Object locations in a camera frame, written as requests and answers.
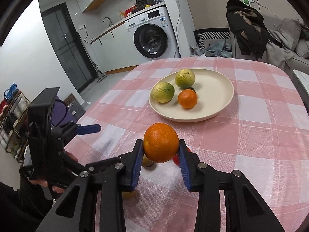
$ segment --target blue shoe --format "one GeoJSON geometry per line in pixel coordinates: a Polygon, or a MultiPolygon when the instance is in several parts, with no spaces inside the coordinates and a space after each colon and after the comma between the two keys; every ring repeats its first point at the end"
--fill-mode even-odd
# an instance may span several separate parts
{"type": "Polygon", "coordinates": [[[5,92],[4,92],[4,97],[5,99],[7,100],[7,103],[10,104],[12,99],[13,99],[13,95],[12,93],[10,92],[10,89],[7,89],[5,92]]]}
{"type": "Polygon", "coordinates": [[[10,92],[15,97],[15,95],[19,92],[19,89],[17,88],[17,84],[12,84],[10,87],[10,92]]]}

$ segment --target table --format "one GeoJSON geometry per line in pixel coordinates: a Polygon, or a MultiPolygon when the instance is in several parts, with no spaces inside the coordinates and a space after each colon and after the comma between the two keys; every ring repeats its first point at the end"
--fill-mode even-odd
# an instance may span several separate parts
{"type": "MultiPolygon", "coordinates": [[[[75,137],[66,150],[81,164],[132,150],[156,122],[171,125],[200,160],[216,170],[241,170],[271,207],[286,232],[295,231],[309,212],[309,117],[288,76],[275,66],[240,59],[191,57],[139,65],[80,119],[98,123],[97,134],[75,137]],[[235,95],[217,116],[178,123],[148,104],[151,88],[183,68],[213,69],[233,83],[235,95]]],[[[127,231],[194,231],[198,193],[184,187],[172,161],[141,170],[138,195],[124,201],[127,231]]],[[[225,231],[224,197],[221,223],[225,231]]]]}
{"type": "Polygon", "coordinates": [[[293,70],[292,81],[305,105],[307,112],[309,112],[309,75],[299,70],[293,70]]]}

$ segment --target glass door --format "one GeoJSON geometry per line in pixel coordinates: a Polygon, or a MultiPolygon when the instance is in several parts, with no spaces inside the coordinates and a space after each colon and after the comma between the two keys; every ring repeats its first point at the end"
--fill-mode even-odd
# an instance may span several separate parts
{"type": "Polygon", "coordinates": [[[165,31],[154,24],[143,24],[134,33],[134,44],[139,53],[148,58],[158,58],[168,46],[165,31]]]}
{"type": "Polygon", "coordinates": [[[96,79],[96,71],[74,28],[65,3],[41,13],[50,43],[78,92],[96,79]]]}

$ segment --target kitchen counter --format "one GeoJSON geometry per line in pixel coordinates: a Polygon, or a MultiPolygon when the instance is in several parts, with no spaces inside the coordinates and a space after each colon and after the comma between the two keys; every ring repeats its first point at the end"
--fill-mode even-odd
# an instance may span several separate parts
{"type": "Polygon", "coordinates": [[[165,5],[165,2],[160,2],[160,3],[157,3],[155,5],[148,7],[146,9],[140,10],[140,11],[138,11],[138,12],[132,14],[132,15],[129,15],[128,17],[126,17],[126,18],[118,21],[117,23],[113,24],[112,26],[108,27],[106,30],[104,30],[97,37],[92,38],[90,44],[93,44],[96,40],[98,40],[99,38],[101,38],[102,36],[107,34],[108,32],[114,30],[115,28],[119,27],[120,25],[123,25],[125,23],[125,21],[129,20],[130,18],[135,17],[135,16],[140,15],[140,14],[143,14],[144,12],[146,12],[148,10],[155,9],[155,8],[158,8],[158,7],[162,7],[164,5],[165,5]]]}

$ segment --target hand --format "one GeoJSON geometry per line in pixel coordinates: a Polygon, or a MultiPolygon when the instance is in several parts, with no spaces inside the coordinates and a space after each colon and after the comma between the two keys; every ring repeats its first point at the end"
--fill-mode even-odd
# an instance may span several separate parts
{"type": "MultiPolygon", "coordinates": [[[[71,154],[71,153],[69,153],[69,152],[66,152],[66,154],[67,154],[71,159],[75,160],[76,162],[78,161],[78,159],[77,159],[73,154],[71,154]]],[[[29,182],[31,182],[33,185],[40,185],[40,186],[42,186],[42,187],[48,187],[48,182],[47,182],[46,179],[43,178],[43,177],[38,177],[37,180],[35,180],[35,181],[29,181],[29,182]]],[[[65,189],[60,188],[60,187],[57,187],[57,186],[52,186],[52,190],[53,190],[54,192],[58,193],[58,194],[61,194],[61,193],[63,193],[63,192],[65,191],[65,189]]]]}

